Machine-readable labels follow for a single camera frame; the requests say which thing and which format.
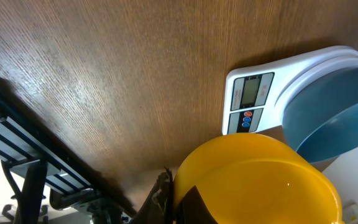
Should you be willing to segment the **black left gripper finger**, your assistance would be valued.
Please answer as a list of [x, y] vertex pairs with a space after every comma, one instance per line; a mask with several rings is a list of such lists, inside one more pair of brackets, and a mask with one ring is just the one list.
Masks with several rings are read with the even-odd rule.
[[173, 175], [165, 168], [144, 204], [129, 224], [172, 224], [173, 223]]

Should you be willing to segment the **yellow plastic measuring scoop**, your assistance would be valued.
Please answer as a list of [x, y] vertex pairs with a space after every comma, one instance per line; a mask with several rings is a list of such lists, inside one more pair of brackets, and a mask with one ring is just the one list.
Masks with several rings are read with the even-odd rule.
[[228, 134], [197, 147], [173, 187], [177, 223], [342, 223], [333, 184], [286, 144]]

